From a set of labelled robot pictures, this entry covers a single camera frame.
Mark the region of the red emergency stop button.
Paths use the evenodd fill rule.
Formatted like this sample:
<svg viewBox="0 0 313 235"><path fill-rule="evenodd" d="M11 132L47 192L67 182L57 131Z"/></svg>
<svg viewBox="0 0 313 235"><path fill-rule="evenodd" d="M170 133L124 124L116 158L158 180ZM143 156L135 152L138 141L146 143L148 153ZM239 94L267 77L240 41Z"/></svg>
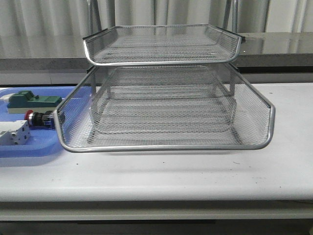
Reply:
<svg viewBox="0 0 313 235"><path fill-rule="evenodd" d="M28 110L24 115L24 120L28 122L29 126L55 129L55 118L51 110L44 113Z"/></svg>

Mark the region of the blue plastic tray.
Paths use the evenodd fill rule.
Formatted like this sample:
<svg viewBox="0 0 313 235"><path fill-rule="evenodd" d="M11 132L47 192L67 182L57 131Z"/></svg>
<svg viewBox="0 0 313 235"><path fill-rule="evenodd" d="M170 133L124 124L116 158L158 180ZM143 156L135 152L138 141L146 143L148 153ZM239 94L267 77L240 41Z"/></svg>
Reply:
<svg viewBox="0 0 313 235"><path fill-rule="evenodd" d="M55 129L29 126L30 138L24 145L0 145L1 157L42 157L54 154L66 144L78 140L78 133L88 120L92 88L74 87L17 87L1 90L9 97L30 90L35 95L60 96L61 103L53 110ZM24 120L23 114L9 114L8 99L0 101L0 122Z"/></svg>

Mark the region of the grey back counter ledge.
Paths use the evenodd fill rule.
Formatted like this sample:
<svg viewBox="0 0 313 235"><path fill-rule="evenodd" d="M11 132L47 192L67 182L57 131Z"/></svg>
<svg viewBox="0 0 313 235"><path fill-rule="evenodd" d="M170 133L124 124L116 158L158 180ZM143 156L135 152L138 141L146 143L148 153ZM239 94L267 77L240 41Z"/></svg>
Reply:
<svg viewBox="0 0 313 235"><path fill-rule="evenodd" d="M234 65L244 73L312 72L312 32L242 33L246 41ZM79 36L5 36L0 69L85 70L89 66Z"/></svg>

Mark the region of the white circuit breaker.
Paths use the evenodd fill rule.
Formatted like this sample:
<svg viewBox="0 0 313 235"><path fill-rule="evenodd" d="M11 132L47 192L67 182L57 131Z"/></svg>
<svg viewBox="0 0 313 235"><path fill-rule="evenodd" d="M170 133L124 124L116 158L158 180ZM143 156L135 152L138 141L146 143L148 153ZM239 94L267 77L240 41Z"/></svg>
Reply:
<svg viewBox="0 0 313 235"><path fill-rule="evenodd" d="M30 129L26 120L2 121L0 123L1 145L24 145L30 138Z"/></svg>

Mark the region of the green electrical switch block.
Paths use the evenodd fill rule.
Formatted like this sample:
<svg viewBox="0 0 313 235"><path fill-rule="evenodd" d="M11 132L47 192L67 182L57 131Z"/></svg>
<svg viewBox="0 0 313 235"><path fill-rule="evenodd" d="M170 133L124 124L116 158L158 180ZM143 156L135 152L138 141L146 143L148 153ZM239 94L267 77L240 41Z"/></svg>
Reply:
<svg viewBox="0 0 313 235"><path fill-rule="evenodd" d="M62 101L60 96L35 95L32 91L19 91L8 99L9 114L23 114L28 110L44 113L53 111Z"/></svg>

